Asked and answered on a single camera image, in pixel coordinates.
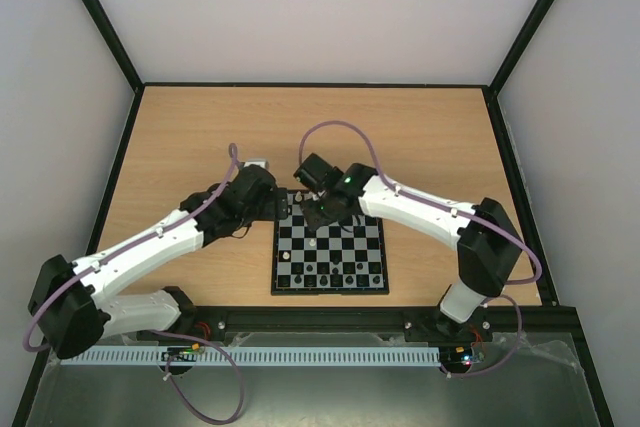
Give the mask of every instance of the gray floor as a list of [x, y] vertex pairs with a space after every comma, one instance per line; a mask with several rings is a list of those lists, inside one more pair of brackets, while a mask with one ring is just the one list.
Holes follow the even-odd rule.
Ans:
[[[522, 349], [495, 373], [466, 380], [447, 380], [433, 368], [244, 368], [248, 400], [233, 425], [597, 426], [567, 343], [548, 336], [532, 343], [539, 345]], [[238, 388], [229, 368], [195, 367], [179, 383], [210, 416], [224, 418], [235, 408]], [[156, 367], [50, 365], [28, 425], [204, 424]]]

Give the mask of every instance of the table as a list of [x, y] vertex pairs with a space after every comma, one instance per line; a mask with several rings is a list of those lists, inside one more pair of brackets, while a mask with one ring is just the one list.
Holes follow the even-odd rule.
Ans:
[[[442, 197], [491, 197], [517, 224], [480, 89], [147, 87], [128, 144], [100, 248], [157, 222], [190, 193], [219, 181], [235, 142], [241, 159], [266, 157], [281, 186], [293, 178], [298, 143], [318, 122], [342, 119], [373, 141], [394, 179]], [[331, 164], [371, 164], [360, 138], [341, 127], [316, 132], [306, 153]], [[272, 296], [273, 224], [256, 223], [243, 240], [222, 239], [170, 262], [127, 293], [178, 285], [196, 305], [385, 307], [435, 305], [457, 279], [457, 256], [444, 245], [385, 222], [388, 295]], [[512, 278], [531, 276], [524, 255]], [[506, 290], [539, 305], [535, 284]]]

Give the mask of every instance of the chessboard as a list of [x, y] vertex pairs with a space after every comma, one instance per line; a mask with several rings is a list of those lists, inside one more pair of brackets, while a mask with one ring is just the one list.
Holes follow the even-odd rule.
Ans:
[[388, 294], [382, 220], [354, 215], [312, 233], [299, 203], [308, 195], [289, 191], [289, 216], [275, 222], [271, 293]]

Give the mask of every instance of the black corner post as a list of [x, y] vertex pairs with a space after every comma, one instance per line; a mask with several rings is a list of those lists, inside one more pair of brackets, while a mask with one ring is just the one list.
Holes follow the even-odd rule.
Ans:
[[129, 85], [131, 85], [134, 92], [137, 92], [143, 86], [142, 80], [136, 72], [131, 59], [129, 59], [127, 52], [124, 50], [124, 46], [122, 45], [122, 42], [120, 42], [113, 25], [111, 25], [109, 17], [107, 17], [106, 12], [102, 8], [100, 0], [82, 0], [82, 3], [89, 12], [89, 15], [91, 15], [96, 27], [98, 27], [98, 30], [109, 47], [109, 50], [111, 50], [111, 53], [115, 57], [116, 62], [118, 62], [120, 69], [122, 69], [122, 73], [127, 78]]
[[493, 82], [491, 82], [490, 89], [494, 96], [497, 96], [502, 90], [502, 87], [504, 87], [504, 84], [506, 84], [511, 72], [513, 72], [513, 69], [516, 67], [520, 57], [522, 57], [522, 54], [529, 45], [529, 42], [531, 42], [533, 35], [538, 30], [538, 27], [542, 23], [545, 15], [547, 15], [547, 12], [553, 5], [554, 1], [555, 0], [536, 1], [533, 9], [531, 9], [531, 12], [527, 17], [527, 20], [522, 26], [522, 29], [520, 29], [516, 40], [509, 49], [509, 53], [507, 53], [507, 56], [502, 61], [502, 65], [498, 69], [498, 73], [494, 77]]

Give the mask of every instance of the white wall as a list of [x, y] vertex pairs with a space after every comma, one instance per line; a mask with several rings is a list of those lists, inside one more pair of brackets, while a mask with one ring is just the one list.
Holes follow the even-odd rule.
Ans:
[[557, 0], [501, 95], [560, 299], [640, 418], [640, 0]]
[[145, 81], [489, 83], [535, 0], [101, 0]]
[[132, 93], [80, 0], [0, 0], [0, 425], [42, 262], [87, 246]]

